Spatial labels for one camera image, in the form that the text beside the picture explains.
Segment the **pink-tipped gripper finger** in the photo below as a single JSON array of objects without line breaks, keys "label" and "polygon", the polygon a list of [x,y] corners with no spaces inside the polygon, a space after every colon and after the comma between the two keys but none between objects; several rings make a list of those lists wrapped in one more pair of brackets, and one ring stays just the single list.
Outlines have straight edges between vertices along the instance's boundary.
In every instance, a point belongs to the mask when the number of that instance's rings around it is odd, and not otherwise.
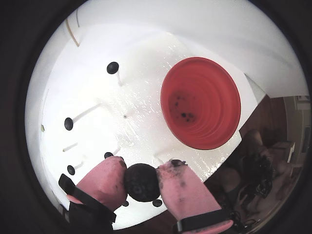
[{"label": "pink-tipped gripper finger", "polygon": [[58,184],[70,201],[69,223],[73,231],[112,231],[117,210],[126,201],[124,159],[110,156],[75,184],[61,174]]}]

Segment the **stained pink gripper finger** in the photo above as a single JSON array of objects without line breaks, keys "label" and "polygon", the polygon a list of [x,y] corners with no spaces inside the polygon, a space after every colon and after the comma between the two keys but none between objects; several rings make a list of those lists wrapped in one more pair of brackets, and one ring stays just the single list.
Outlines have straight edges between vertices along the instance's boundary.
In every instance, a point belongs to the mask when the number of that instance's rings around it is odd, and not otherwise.
[{"label": "stained pink gripper finger", "polygon": [[234,224],[186,162],[171,159],[156,174],[161,198],[177,220],[173,233],[219,234]]}]

